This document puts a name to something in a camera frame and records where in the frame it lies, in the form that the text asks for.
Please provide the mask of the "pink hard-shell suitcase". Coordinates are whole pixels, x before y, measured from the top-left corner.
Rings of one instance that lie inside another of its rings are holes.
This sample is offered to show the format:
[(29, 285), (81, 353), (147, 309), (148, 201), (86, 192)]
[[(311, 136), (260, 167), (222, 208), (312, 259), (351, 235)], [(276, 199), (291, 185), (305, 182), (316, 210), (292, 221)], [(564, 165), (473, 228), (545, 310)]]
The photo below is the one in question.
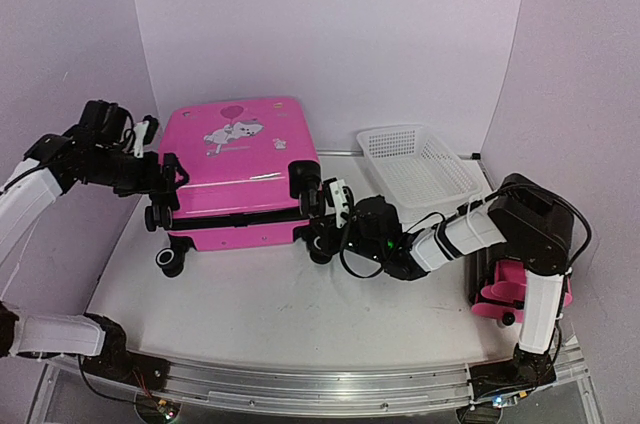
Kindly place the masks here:
[(167, 199), (154, 195), (145, 226), (169, 237), (156, 265), (167, 277), (186, 254), (289, 244), (323, 215), (321, 165), (298, 100), (260, 97), (174, 111), (159, 144), (190, 175)]

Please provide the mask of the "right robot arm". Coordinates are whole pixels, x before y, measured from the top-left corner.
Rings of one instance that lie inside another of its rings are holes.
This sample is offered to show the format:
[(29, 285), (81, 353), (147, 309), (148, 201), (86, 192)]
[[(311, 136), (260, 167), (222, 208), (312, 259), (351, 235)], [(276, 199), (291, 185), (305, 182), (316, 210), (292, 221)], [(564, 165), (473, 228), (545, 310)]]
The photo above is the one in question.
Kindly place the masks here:
[(415, 281), (481, 250), (504, 247), (507, 258), (522, 264), (526, 290), (519, 340), (503, 377), (524, 387), (551, 371), (549, 349), (559, 334), (566, 283), (593, 238), (589, 221), (572, 203), (513, 173), (452, 215), (434, 211), (405, 229), (382, 196), (356, 201), (340, 180), (327, 184), (324, 193), (334, 213), (312, 219), (301, 234), (317, 264), (334, 257), (344, 261), (351, 252), (377, 264), (374, 276)]

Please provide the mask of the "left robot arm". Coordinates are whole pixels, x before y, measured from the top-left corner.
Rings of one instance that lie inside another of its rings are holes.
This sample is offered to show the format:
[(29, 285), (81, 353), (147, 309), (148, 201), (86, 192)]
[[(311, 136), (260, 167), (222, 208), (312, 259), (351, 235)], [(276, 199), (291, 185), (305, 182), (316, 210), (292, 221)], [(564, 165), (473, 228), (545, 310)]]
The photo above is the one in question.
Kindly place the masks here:
[[(64, 133), (40, 137), (1, 186), (1, 257), (27, 244), (42, 217), (77, 184), (107, 187), (122, 198), (146, 195), (147, 229), (170, 229), (189, 175), (176, 155), (149, 150), (158, 128), (151, 115), (135, 120), (116, 102), (90, 100)], [(31, 313), (1, 303), (4, 357), (94, 357), (110, 379), (123, 381), (134, 372), (134, 359), (109, 341), (122, 335), (101, 316)]]

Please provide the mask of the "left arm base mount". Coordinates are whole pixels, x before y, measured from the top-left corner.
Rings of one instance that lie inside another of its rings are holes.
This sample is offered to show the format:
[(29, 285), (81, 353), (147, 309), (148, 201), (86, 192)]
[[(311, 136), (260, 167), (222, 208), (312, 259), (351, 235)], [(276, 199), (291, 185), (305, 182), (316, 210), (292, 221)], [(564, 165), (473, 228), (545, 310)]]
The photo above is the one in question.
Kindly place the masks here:
[(128, 351), (122, 346), (105, 345), (96, 356), (85, 356), (80, 364), (85, 373), (109, 381), (162, 391), (170, 370), (168, 360)]

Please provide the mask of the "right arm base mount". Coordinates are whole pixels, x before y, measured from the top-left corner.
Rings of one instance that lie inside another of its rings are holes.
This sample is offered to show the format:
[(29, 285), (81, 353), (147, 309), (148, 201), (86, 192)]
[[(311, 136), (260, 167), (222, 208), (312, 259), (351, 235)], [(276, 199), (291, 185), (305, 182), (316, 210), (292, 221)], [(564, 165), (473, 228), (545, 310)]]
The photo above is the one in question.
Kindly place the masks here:
[(533, 391), (555, 381), (555, 369), (548, 363), (537, 366), (506, 360), (474, 365), (470, 368), (470, 384), (475, 402), (517, 394), (520, 391)]

